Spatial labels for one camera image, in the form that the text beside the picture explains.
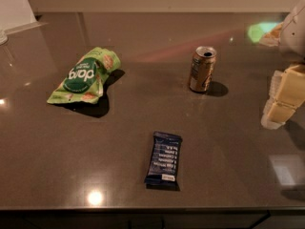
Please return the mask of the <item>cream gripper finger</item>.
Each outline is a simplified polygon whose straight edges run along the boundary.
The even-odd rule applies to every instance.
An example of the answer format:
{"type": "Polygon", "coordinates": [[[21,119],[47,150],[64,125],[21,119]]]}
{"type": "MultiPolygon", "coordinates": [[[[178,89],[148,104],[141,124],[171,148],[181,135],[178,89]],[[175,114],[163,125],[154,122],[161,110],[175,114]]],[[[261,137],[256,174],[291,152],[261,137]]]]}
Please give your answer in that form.
{"type": "Polygon", "coordinates": [[[284,106],[300,107],[305,102],[305,65],[291,64],[284,72],[275,71],[269,95],[284,106]]]}
{"type": "Polygon", "coordinates": [[[261,125],[269,130],[276,130],[283,126],[295,113],[296,107],[274,99],[268,99],[261,117],[261,125]]]}

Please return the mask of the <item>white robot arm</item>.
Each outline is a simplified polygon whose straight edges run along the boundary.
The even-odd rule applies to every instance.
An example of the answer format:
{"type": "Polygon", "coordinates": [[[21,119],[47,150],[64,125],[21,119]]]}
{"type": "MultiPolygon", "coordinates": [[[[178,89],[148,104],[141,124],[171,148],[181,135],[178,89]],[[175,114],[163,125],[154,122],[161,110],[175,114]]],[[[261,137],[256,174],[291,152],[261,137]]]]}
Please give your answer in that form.
{"type": "Polygon", "coordinates": [[[284,72],[274,72],[261,118],[264,128],[276,130],[305,102],[305,0],[300,0],[284,21],[266,32],[259,43],[278,46],[290,63],[284,72]]]}

